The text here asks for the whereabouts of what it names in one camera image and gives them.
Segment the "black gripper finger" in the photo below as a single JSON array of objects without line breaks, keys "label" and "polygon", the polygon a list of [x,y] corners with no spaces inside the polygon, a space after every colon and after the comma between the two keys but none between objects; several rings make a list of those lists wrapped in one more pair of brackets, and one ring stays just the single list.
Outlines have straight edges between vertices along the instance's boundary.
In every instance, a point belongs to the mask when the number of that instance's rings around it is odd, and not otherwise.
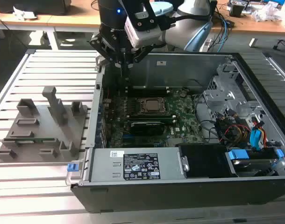
[{"label": "black gripper finger", "polygon": [[126,64],[125,35],[125,30],[99,30],[89,43],[110,63],[117,64],[117,67],[123,67]]},{"label": "black gripper finger", "polygon": [[132,68],[135,63],[139,63],[141,60],[143,60],[153,49],[155,48],[155,45],[152,44],[150,46],[145,46],[142,48],[139,48],[135,52],[132,52],[127,59],[127,68]]}]

